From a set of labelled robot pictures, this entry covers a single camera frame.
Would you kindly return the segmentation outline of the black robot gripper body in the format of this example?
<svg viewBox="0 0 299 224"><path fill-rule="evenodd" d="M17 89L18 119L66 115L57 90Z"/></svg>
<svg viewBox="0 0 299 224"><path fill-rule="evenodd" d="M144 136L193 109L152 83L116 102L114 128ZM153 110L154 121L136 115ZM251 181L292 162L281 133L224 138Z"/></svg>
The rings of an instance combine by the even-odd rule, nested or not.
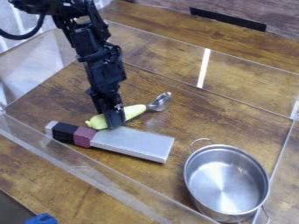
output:
<svg viewBox="0 0 299 224"><path fill-rule="evenodd" d="M122 53L118 45L108 42L81 42L76 48L77 60L84 64L90 89L104 95L114 95L118 82L126 78Z"/></svg>

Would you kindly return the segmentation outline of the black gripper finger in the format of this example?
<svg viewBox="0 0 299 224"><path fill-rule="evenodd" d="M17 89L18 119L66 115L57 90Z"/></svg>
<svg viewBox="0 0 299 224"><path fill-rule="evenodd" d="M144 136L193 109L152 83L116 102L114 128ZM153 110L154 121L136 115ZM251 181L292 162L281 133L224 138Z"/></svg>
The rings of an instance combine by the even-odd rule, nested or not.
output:
<svg viewBox="0 0 299 224"><path fill-rule="evenodd" d="M125 121L125 112L120 94L112 94L106 97L104 115L106 118L106 126L110 129L122 125Z"/></svg>
<svg viewBox="0 0 299 224"><path fill-rule="evenodd" d="M90 96L96 111L105 115L108 113L108 98L104 95L93 94Z"/></svg>

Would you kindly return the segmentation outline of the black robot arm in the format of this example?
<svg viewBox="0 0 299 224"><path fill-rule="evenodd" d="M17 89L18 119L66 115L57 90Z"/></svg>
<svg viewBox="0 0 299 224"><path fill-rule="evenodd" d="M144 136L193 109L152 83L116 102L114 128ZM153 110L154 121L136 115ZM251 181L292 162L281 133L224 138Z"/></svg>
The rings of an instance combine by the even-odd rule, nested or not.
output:
<svg viewBox="0 0 299 224"><path fill-rule="evenodd" d="M13 7L28 14L40 15L38 31L46 15L69 41L84 64L94 108L104 115L106 126L113 129L125 122L118 83L126 79L118 45L108 42L108 24L98 15L93 0L8 0Z"/></svg>

